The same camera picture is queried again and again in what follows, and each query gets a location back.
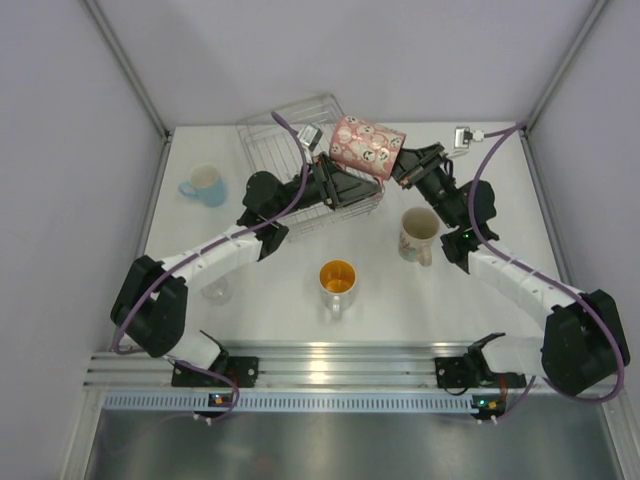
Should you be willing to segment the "pink patterned mug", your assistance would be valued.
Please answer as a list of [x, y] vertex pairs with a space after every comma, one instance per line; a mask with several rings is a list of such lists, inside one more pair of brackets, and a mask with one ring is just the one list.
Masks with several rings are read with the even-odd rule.
[[405, 140], [405, 133], [345, 115], [332, 133], [329, 157], [347, 168], [387, 181]]

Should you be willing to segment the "cream floral mug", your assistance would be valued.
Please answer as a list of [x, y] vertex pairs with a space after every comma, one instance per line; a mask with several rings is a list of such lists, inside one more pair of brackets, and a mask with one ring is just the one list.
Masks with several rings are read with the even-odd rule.
[[433, 262], [432, 245], [439, 234], [440, 220], [428, 208], [414, 207], [401, 218], [398, 253], [400, 257], [422, 267]]

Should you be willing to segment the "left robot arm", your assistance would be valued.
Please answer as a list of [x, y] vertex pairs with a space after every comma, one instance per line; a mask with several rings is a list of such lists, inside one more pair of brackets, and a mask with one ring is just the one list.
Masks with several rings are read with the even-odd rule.
[[188, 326], [190, 299], [236, 269], [273, 254], [289, 233], [282, 217], [317, 204], [337, 210], [381, 192], [380, 181], [348, 171], [326, 153], [305, 156], [300, 173], [288, 183], [269, 171], [254, 173], [235, 225], [181, 254], [162, 260], [144, 255], [133, 262], [110, 313], [117, 327], [112, 351], [162, 357], [193, 370], [206, 385], [220, 384], [227, 376], [229, 353], [210, 334]]

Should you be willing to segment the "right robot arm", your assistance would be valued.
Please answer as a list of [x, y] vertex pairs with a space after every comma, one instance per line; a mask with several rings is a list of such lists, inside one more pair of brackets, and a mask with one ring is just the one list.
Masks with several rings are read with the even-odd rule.
[[495, 288], [541, 329], [524, 337], [492, 333], [472, 343], [465, 355], [470, 379], [487, 386], [503, 374], [540, 377], [578, 398], [615, 376], [613, 391], [620, 392], [630, 353], [615, 300], [602, 290], [567, 286], [499, 252], [499, 237], [488, 225], [497, 214], [491, 184], [475, 179], [458, 186], [451, 164], [439, 143], [403, 148], [392, 177], [419, 191], [450, 228], [441, 238], [447, 260]]

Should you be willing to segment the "white mug orange interior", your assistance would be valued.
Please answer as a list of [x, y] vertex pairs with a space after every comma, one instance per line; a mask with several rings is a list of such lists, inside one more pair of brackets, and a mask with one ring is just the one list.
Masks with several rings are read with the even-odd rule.
[[318, 278], [323, 305], [333, 320], [341, 319], [357, 293], [355, 268], [345, 260], [330, 260], [321, 267]]

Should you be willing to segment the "light blue mug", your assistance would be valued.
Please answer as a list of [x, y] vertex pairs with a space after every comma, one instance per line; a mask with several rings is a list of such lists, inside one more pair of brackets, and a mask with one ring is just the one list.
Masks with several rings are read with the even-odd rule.
[[227, 188], [219, 170], [209, 164], [196, 166], [189, 179], [178, 186], [186, 198], [197, 200], [210, 208], [222, 206], [227, 199]]

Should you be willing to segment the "clear glass tumbler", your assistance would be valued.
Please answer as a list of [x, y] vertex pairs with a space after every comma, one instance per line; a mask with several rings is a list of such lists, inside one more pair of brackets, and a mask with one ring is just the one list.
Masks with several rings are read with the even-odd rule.
[[222, 306], [229, 302], [233, 291], [227, 278], [221, 277], [206, 285], [201, 290], [201, 294], [212, 305]]

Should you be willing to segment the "aluminium mounting rail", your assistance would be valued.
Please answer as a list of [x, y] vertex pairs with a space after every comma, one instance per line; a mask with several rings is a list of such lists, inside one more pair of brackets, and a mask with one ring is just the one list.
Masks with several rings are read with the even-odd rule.
[[[432, 390], [435, 359], [460, 356], [461, 342], [340, 343], [229, 341], [233, 356], [259, 359], [256, 387], [278, 390]], [[153, 389], [171, 386], [169, 362], [144, 353], [92, 355], [83, 386], [87, 389]]]

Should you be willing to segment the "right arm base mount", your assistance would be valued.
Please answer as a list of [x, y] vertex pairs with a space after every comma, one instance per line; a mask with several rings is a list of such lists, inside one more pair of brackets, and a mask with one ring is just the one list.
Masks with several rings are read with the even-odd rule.
[[440, 389], [458, 393], [472, 388], [524, 388], [523, 374], [495, 373], [479, 346], [470, 346], [464, 354], [434, 359], [437, 385]]

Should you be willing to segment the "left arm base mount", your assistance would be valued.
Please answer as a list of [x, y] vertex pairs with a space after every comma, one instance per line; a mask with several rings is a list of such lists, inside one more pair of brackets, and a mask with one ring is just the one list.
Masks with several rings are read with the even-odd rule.
[[236, 387], [253, 388], [258, 379], [260, 359], [256, 356], [236, 356], [223, 351], [207, 369], [177, 362], [173, 365], [172, 387], [221, 388], [227, 387], [225, 377]]

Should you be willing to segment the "aluminium frame post right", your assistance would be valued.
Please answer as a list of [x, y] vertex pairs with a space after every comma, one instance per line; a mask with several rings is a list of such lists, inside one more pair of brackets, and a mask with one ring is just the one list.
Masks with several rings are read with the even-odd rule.
[[591, 35], [604, 18], [611, 4], [611, 0], [596, 0], [589, 3], [586, 13], [580, 20], [566, 48], [554, 65], [550, 76], [546, 80], [543, 89], [537, 96], [529, 112], [527, 123], [522, 128], [525, 138], [531, 135], [542, 115], [548, 109], [551, 101], [562, 86], [565, 78], [569, 75], [582, 50], [588, 44]]

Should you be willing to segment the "aluminium frame post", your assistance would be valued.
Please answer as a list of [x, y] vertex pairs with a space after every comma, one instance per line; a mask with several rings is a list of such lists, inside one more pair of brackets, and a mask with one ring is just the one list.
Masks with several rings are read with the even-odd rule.
[[120, 41], [115, 29], [111, 25], [111, 22], [100, 5], [100, 2], [95, 0], [80, 0], [79, 5], [85, 10], [90, 18], [98, 35], [105, 43], [121, 75], [133, 92], [154, 130], [163, 141], [168, 142], [170, 138], [170, 131], [156, 109], [147, 88], [134, 68], [126, 49]]
[[548, 109], [551, 101], [562, 86], [565, 78], [569, 75], [582, 50], [588, 44], [591, 35], [604, 18], [611, 4], [611, 0], [596, 0], [589, 3], [586, 13], [580, 20], [566, 48], [554, 65], [550, 76], [546, 80], [543, 89], [537, 96], [529, 112], [527, 123], [522, 128], [525, 138], [531, 135], [542, 115]]

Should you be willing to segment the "aluminium frame post left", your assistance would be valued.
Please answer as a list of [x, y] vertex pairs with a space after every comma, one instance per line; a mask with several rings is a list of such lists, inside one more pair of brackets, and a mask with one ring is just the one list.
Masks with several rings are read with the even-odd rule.
[[98, 35], [105, 43], [121, 75], [133, 92], [154, 130], [163, 141], [168, 142], [170, 138], [170, 131], [156, 109], [147, 88], [134, 68], [126, 49], [120, 41], [115, 29], [111, 25], [111, 22], [100, 5], [100, 2], [95, 0], [80, 0], [79, 5], [85, 10], [90, 18]]

